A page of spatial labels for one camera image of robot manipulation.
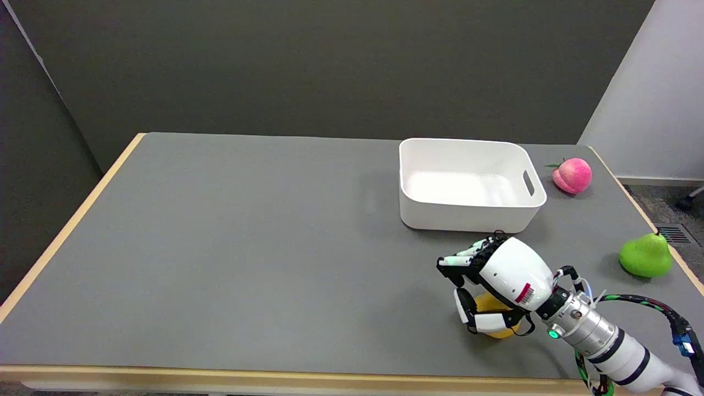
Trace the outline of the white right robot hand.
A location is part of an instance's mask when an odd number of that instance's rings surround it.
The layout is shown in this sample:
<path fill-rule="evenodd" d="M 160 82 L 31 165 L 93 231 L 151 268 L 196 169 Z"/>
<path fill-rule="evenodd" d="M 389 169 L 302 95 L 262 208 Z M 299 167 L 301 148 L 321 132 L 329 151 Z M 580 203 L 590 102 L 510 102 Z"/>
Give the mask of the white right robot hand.
<path fill-rule="evenodd" d="M 527 332 L 531 333 L 535 324 L 530 315 L 553 294 L 553 272 L 543 258 L 523 241 L 500 231 L 466 250 L 438 258 L 437 269 L 455 286 L 456 309 L 472 334 L 513 331 L 523 319 L 530 324 Z M 481 311 L 465 281 L 483 286 L 508 309 Z"/>

